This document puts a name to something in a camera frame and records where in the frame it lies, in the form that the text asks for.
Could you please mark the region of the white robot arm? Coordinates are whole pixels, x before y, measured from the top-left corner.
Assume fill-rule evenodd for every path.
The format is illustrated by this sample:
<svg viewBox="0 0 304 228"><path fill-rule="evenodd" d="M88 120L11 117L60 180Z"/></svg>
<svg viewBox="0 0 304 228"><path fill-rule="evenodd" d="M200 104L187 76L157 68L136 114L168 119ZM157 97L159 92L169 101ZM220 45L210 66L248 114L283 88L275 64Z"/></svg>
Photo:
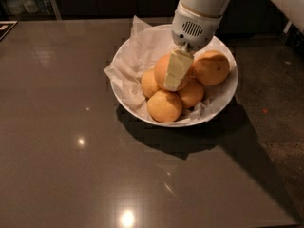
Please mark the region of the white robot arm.
<svg viewBox="0 0 304 228"><path fill-rule="evenodd" d="M271 0L300 31L304 31L304 0ZM176 47L170 52L164 88L178 91L193 63L191 51L213 39L230 0L180 0L172 22Z"/></svg>

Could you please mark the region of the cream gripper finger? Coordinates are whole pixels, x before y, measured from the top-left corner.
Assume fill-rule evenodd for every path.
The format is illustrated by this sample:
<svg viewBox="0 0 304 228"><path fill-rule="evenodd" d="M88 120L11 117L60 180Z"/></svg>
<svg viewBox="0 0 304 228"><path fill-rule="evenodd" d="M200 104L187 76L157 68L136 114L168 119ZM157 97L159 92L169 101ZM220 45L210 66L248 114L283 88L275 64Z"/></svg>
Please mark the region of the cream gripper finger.
<svg viewBox="0 0 304 228"><path fill-rule="evenodd" d="M170 91L180 90L186 81L187 73L193 61L194 57L190 52L182 48L174 48L170 52L163 86Z"/></svg>

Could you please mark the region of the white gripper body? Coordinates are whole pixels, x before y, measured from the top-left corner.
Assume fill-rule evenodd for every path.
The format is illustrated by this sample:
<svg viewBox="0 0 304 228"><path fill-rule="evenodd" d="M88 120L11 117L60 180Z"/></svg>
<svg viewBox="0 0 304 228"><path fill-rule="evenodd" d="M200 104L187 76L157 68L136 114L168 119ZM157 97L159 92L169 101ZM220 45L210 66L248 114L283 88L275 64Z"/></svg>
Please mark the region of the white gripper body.
<svg viewBox="0 0 304 228"><path fill-rule="evenodd" d="M172 22L174 43L184 50L206 47L213 39L221 18L222 4L216 0L190 5L180 0Z"/></svg>

